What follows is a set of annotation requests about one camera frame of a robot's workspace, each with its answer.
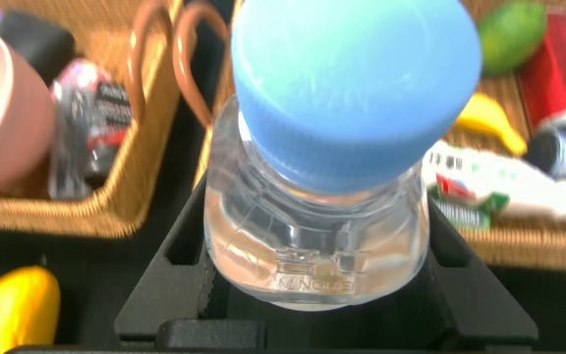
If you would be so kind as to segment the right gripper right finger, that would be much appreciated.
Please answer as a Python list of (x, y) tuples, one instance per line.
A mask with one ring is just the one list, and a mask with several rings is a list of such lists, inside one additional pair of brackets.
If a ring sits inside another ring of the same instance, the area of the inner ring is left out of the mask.
[(446, 329), (441, 347), (531, 347), (538, 327), (435, 204), (429, 204), (433, 287)]

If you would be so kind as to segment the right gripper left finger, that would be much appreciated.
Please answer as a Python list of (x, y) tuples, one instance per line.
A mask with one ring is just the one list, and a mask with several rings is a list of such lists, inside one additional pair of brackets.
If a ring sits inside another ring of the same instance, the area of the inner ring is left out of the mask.
[(121, 340), (153, 341), (164, 323), (205, 311), (216, 270), (204, 241), (204, 194), (201, 179), (117, 315)]

